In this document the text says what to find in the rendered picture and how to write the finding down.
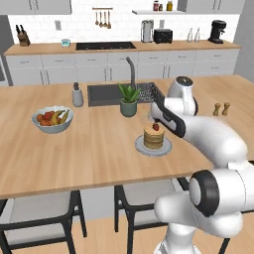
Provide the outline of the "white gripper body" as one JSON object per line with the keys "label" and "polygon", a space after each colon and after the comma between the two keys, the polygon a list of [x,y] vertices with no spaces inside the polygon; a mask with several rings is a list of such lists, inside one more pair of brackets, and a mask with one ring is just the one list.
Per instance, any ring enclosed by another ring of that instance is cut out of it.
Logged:
{"label": "white gripper body", "polygon": [[156,121],[160,121],[163,117],[163,112],[160,110],[160,108],[155,102],[151,104],[150,114],[151,117]]}

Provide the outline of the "brown pancake stack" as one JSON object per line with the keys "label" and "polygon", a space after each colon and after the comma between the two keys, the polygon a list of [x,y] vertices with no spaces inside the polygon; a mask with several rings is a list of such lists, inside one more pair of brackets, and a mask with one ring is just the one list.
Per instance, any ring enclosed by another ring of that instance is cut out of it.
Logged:
{"label": "brown pancake stack", "polygon": [[162,127],[154,129],[148,126],[144,129],[144,145],[152,150],[160,149],[163,146],[165,130]]}

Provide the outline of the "green plant in grey pot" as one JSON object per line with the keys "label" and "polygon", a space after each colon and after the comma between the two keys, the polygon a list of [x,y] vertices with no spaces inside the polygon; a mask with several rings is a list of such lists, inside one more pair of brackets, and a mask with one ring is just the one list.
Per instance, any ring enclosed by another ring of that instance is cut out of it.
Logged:
{"label": "green plant in grey pot", "polygon": [[121,114],[125,117],[133,117],[137,112],[137,101],[141,89],[120,83],[118,83],[118,88],[122,93],[122,98],[120,99]]}

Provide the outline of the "grey round plate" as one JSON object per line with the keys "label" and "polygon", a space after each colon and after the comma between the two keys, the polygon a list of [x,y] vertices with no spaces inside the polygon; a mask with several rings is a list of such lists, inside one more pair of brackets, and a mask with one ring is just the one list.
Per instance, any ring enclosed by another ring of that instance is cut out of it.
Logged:
{"label": "grey round plate", "polygon": [[167,137],[165,137],[163,146],[161,148],[150,149],[144,145],[144,136],[140,135],[135,140],[135,148],[138,152],[148,157],[163,157],[172,151],[173,145],[172,142]]}

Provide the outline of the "dark grey tap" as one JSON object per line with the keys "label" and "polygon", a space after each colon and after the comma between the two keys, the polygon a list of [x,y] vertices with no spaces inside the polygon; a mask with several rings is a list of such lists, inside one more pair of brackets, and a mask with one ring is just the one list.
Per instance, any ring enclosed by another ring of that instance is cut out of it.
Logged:
{"label": "dark grey tap", "polygon": [[137,89],[137,86],[135,84],[135,67],[133,62],[129,57],[126,57],[127,63],[130,65],[130,70],[131,70],[131,87]]}

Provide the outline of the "grey lower cupboard run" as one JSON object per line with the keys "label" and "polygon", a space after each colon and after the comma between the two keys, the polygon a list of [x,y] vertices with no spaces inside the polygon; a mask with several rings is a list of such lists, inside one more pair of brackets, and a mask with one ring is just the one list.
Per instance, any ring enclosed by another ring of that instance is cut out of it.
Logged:
{"label": "grey lower cupboard run", "polygon": [[129,57],[136,79],[172,78],[179,75],[225,75],[234,72],[239,51],[196,50],[8,56],[15,85],[57,84],[131,79]]}

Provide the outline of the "grey soap dispenser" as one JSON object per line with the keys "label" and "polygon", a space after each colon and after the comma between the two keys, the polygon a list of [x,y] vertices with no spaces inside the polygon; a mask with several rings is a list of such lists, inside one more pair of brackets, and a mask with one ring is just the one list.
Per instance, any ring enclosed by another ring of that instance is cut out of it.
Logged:
{"label": "grey soap dispenser", "polygon": [[79,85],[77,82],[73,84],[73,90],[72,90],[72,104],[75,107],[81,107],[83,105],[83,96],[82,91],[79,88]]}

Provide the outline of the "silver kettle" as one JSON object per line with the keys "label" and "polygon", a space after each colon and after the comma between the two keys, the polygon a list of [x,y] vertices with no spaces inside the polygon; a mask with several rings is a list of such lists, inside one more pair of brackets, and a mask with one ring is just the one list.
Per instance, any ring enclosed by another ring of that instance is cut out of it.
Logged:
{"label": "silver kettle", "polygon": [[153,30],[154,21],[153,20],[143,20],[141,23],[141,41],[143,43],[153,42]]}

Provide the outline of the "black hob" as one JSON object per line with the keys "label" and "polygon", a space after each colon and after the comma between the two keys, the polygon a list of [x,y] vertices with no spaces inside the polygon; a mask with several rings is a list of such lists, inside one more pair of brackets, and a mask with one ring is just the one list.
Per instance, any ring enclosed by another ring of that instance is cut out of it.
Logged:
{"label": "black hob", "polygon": [[136,49],[132,42],[76,43],[77,51]]}

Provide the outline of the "yellow banana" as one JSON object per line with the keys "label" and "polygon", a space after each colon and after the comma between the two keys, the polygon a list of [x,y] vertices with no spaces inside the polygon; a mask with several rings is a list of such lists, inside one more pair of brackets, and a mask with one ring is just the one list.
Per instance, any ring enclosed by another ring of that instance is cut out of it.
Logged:
{"label": "yellow banana", "polygon": [[58,110],[52,116],[52,125],[58,125],[58,117],[63,113],[63,110]]}
{"label": "yellow banana", "polygon": [[64,114],[63,118],[61,119],[60,123],[59,124],[63,124],[65,123],[67,117],[68,117],[68,113],[69,113],[69,110]]}

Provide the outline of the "black coffee machine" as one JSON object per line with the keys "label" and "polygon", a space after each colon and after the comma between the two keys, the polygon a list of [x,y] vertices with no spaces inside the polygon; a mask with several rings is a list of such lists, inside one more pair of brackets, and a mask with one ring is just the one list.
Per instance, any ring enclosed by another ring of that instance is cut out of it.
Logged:
{"label": "black coffee machine", "polygon": [[220,35],[224,33],[226,23],[221,20],[213,20],[211,23],[211,32],[208,40],[214,44],[222,44],[223,41],[220,39]]}

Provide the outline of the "pale blue fruit bowl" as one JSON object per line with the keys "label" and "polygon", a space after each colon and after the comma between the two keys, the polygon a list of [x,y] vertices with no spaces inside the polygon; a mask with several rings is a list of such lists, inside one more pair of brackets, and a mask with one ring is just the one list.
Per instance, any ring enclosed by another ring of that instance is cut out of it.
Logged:
{"label": "pale blue fruit bowl", "polygon": [[[63,123],[57,125],[42,125],[39,121],[39,118],[42,115],[45,115],[47,112],[53,111],[54,113],[60,112],[59,117],[64,117],[66,115],[66,120]],[[32,122],[35,126],[37,126],[41,131],[48,134],[58,134],[63,132],[68,128],[73,118],[73,111],[69,107],[65,107],[62,105],[54,105],[48,106],[42,109],[39,109],[32,116]]]}

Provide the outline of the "grey upper cupboard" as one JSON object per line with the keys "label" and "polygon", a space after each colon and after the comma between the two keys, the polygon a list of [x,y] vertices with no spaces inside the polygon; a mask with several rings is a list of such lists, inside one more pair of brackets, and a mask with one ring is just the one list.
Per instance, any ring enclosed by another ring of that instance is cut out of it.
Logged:
{"label": "grey upper cupboard", "polygon": [[187,14],[241,14],[245,0],[178,0],[178,11]]}
{"label": "grey upper cupboard", "polygon": [[70,15],[71,0],[0,0],[0,15]]}

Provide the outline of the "wooden knife block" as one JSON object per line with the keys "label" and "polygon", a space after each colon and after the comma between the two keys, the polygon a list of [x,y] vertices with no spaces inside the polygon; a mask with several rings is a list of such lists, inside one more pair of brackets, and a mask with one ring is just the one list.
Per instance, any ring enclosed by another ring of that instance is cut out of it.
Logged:
{"label": "wooden knife block", "polygon": [[22,25],[16,26],[16,32],[19,39],[19,43],[21,47],[28,47],[30,45],[30,39],[27,35],[27,32],[24,30]]}

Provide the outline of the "white wall shelf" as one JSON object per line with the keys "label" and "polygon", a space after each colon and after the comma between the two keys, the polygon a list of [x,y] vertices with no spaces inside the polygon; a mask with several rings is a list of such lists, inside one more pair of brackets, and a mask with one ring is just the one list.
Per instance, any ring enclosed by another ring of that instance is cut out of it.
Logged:
{"label": "white wall shelf", "polygon": [[135,15],[185,15],[186,12],[182,11],[153,11],[153,10],[132,10]]}

